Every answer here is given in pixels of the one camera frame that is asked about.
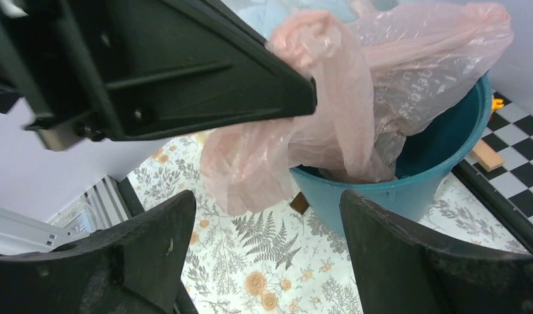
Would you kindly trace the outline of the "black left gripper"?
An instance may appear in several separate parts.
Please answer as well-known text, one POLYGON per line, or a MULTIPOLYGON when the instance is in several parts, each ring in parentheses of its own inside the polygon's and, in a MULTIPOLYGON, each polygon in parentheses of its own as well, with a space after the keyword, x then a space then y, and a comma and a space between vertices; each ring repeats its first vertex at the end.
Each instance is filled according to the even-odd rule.
POLYGON ((38 120, 67 116, 67 56, 53 28, 57 1, 26 1, 23 14, 0 1, 0 85, 27 99, 38 120))

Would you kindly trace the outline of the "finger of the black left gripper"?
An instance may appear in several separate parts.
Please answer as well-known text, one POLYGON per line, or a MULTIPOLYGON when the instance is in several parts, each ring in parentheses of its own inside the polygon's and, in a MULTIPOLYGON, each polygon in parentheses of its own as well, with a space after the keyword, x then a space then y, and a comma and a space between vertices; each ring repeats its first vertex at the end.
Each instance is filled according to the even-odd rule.
POLYGON ((72 70, 71 116, 28 126, 44 146, 154 141, 314 113, 315 81, 221 1, 22 1, 72 70))

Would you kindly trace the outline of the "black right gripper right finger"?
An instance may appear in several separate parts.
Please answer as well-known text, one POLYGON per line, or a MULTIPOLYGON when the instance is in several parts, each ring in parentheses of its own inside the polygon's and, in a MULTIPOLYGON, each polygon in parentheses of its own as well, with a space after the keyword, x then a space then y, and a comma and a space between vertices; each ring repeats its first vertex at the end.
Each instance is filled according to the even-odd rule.
POLYGON ((533 255, 447 236, 353 190, 340 213, 364 313, 533 313, 533 255))

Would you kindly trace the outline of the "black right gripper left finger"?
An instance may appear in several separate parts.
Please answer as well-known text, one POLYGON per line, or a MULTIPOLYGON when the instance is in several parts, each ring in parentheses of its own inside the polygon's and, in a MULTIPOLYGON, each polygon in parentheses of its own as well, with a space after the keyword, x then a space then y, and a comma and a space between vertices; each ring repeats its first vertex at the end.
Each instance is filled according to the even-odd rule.
POLYGON ((0 256, 0 313, 195 313, 181 281, 195 216, 185 190, 53 251, 0 256))

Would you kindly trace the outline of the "teal plastic trash bin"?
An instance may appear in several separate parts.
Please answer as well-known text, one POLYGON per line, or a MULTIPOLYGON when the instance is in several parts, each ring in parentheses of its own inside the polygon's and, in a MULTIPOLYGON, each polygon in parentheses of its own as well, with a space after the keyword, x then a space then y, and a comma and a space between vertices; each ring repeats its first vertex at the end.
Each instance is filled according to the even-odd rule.
POLYGON ((293 167, 293 176, 318 219, 344 236, 339 212, 341 194, 351 189, 385 209, 420 221, 430 208, 440 182, 481 139, 490 119, 493 90, 483 75, 454 107, 422 132, 408 137, 396 162, 395 181, 349 184, 333 181, 314 167, 293 167))

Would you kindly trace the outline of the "pink plastic trash bag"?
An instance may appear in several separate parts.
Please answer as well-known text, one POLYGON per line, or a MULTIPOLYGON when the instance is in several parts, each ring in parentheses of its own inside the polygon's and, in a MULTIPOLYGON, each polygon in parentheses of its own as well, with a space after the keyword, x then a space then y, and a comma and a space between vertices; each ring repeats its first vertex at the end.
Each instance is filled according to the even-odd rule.
POLYGON ((291 167, 347 183, 393 181, 406 138, 462 99, 513 38, 498 3, 404 3, 353 22, 296 12, 266 48, 315 80, 314 114, 216 129, 201 153, 204 185, 240 215, 289 200, 291 167))

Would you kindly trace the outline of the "floral patterned table mat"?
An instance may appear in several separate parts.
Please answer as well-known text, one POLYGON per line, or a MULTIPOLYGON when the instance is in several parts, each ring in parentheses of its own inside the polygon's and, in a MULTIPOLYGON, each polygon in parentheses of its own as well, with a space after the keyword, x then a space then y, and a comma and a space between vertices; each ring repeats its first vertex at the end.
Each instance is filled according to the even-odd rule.
MULTIPOLYGON (((345 239, 283 201, 231 217, 203 189, 202 133, 170 140, 128 179, 144 209, 182 190, 198 208, 182 280, 199 313, 363 313, 345 239)), ((452 174, 421 223, 473 244, 528 253, 452 174)))

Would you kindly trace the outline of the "small brown wooden block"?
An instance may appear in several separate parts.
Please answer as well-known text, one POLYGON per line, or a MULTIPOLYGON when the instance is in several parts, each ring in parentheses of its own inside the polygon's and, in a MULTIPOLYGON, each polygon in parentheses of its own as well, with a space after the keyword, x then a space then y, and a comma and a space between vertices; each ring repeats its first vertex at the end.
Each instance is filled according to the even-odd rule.
POLYGON ((308 201, 306 200, 304 194, 299 192, 294 199, 289 203, 289 206, 297 212, 299 215, 304 215, 305 212, 310 207, 308 201))

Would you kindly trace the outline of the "tan wooden block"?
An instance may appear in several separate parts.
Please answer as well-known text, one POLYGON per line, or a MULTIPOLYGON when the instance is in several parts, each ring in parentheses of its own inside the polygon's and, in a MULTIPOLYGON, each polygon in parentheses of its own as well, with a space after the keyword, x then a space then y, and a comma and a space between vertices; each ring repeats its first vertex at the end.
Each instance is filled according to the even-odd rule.
POLYGON ((505 160, 482 139, 473 147, 472 155, 486 172, 494 171, 505 163, 505 160))

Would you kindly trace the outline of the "black white checkerboard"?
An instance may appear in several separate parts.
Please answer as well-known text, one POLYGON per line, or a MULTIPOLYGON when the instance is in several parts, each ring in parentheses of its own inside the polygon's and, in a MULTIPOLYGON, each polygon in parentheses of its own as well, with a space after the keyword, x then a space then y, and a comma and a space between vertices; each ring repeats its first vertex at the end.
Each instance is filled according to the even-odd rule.
POLYGON ((503 162, 484 168, 470 154, 454 167, 453 175, 533 253, 533 116, 498 92, 493 98, 500 108, 481 140, 493 159, 503 162))

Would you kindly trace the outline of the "yellow toy figure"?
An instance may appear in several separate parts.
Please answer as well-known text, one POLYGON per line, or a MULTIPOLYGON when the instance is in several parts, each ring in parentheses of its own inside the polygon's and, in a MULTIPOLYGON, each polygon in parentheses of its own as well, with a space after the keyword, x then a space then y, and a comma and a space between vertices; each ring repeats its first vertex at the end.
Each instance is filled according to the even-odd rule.
POLYGON ((492 107, 491 107, 491 111, 492 113, 494 113, 495 111, 503 108, 505 106, 505 102, 503 99, 500 99, 500 98, 493 98, 492 99, 492 107))

